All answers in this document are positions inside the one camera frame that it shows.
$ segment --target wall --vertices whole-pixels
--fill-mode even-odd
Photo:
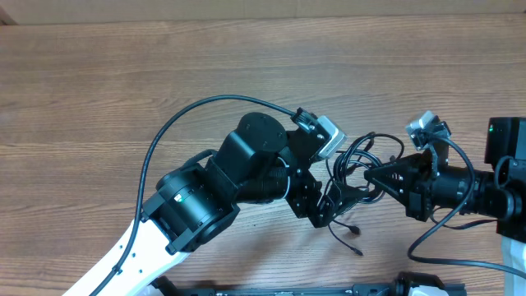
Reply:
[[[526,0],[0,0],[20,25],[524,12]]]

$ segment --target wooden tabletop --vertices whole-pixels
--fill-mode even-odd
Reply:
[[[526,15],[0,27],[0,294],[56,295],[79,280],[132,220],[155,133],[183,106],[219,94],[301,106],[350,139],[387,132],[408,145],[404,125],[431,109],[476,169],[489,170],[489,117],[526,114]],[[251,111],[293,128],[249,103],[191,111],[155,151],[146,195]],[[398,149],[378,141],[376,153],[387,160]],[[327,180],[322,164],[312,170]],[[463,282],[470,295],[503,290],[497,271],[410,261],[408,246],[431,222],[405,217],[390,197],[342,217],[361,236],[334,226],[364,257],[285,202],[241,207],[229,229],[167,273],[175,285],[345,286],[422,271]],[[501,262],[500,245],[494,224],[441,229],[417,254]]]

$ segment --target wooden table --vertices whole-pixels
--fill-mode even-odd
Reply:
[[[377,131],[406,144],[406,122],[431,109],[475,167],[490,169],[487,120],[526,113],[526,15],[0,27],[0,294],[61,294],[84,275],[132,220],[158,129],[183,106],[224,93],[326,114],[351,139]],[[146,195],[184,160],[218,148],[251,111],[293,128],[248,103],[196,109],[156,150]],[[377,147],[384,160],[398,151],[388,141]],[[326,181],[323,165],[313,171]],[[335,226],[365,257],[296,219],[286,203],[245,205],[168,276],[179,286],[269,288],[424,271],[464,282],[472,295],[501,294],[500,272],[410,261],[409,244],[431,223],[406,218],[392,198],[341,220],[362,229],[355,238]],[[500,244],[494,224],[442,229],[417,253],[501,262]]]

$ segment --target wood grain surface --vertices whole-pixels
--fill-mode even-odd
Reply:
[[[376,131],[406,144],[404,125],[432,109],[476,169],[490,169],[487,120],[526,114],[526,15],[1,27],[0,294],[71,287],[132,220],[142,160],[158,129],[183,106],[228,93],[325,114],[351,139]],[[154,153],[146,195],[187,158],[218,148],[251,111],[293,128],[284,115],[249,103],[191,111]],[[377,143],[384,160],[397,151]],[[459,157],[451,163],[462,165]],[[326,181],[323,165],[312,170]],[[341,220],[362,229],[354,237],[335,226],[364,257],[277,202],[242,206],[232,227],[167,275],[182,287],[271,288],[423,271],[464,282],[470,295],[502,293],[500,272],[410,261],[408,246],[431,223],[406,218],[390,197]],[[494,224],[441,229],[417,254],[501,262],[500,244]]]

